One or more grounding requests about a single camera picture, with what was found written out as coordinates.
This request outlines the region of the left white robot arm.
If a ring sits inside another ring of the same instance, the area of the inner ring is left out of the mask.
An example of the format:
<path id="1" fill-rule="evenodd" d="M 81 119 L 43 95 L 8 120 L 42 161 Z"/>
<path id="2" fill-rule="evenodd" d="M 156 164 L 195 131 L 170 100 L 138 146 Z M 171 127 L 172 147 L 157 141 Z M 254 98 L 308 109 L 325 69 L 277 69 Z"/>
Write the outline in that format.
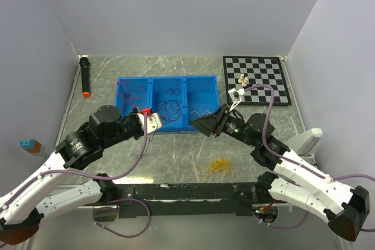
<path id="1" fill-rule="evenodd" d="M 1 197 L 1 246 L 17 245 L 34 236 L 52 218 L 86 204 L 115 199 L 114 180 L 129 175 L 140 162 L 148 135 L 163 126 L 159 114 L 134 108 L 125 117 L 113 105 L 103 105 L 88 122 L 66 136 L 44 164 L 17 188 Z M 143 138 L 138 158 L 118 176 L 83 170 L 103 152 L 131 138 Z"/>

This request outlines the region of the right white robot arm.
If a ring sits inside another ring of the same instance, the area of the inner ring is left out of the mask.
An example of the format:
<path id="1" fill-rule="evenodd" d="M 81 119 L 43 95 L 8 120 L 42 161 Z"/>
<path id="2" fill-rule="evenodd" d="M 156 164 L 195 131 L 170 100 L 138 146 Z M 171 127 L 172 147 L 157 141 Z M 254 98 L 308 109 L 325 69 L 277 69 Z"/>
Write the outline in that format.
<path id="1" fill-rule="evenodd" d="M 289 146 L 273 137 L 274 127 L 266 114 L 252 114 L 244 120 L 227 105 L 216 112 L 192 119 L 200 133 L 218 137 L 221 133 L 254 149 L 250 155 L 269 171 L 256 183 L 255 194 L 262 202 L 284 201 L 319 217 L 339 237 L 354 242 L 370 212 L 369 192 L 352 187 L 303 160 Z"/>

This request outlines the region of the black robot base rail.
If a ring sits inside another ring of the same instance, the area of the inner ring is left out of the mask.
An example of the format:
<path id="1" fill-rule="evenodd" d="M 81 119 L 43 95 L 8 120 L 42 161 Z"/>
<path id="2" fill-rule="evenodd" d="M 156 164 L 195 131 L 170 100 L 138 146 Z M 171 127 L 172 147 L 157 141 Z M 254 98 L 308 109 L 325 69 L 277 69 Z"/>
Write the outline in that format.
<path id="1" fill-rule="evenodd" d="M 253 182 L 116 184 L 112 198 L 91 206 L 110 206 L 110 200 L 134 198 L 145 203 L 152 216 L 235 214 L 252 216 L 253 208 L 273 202 Z"/>

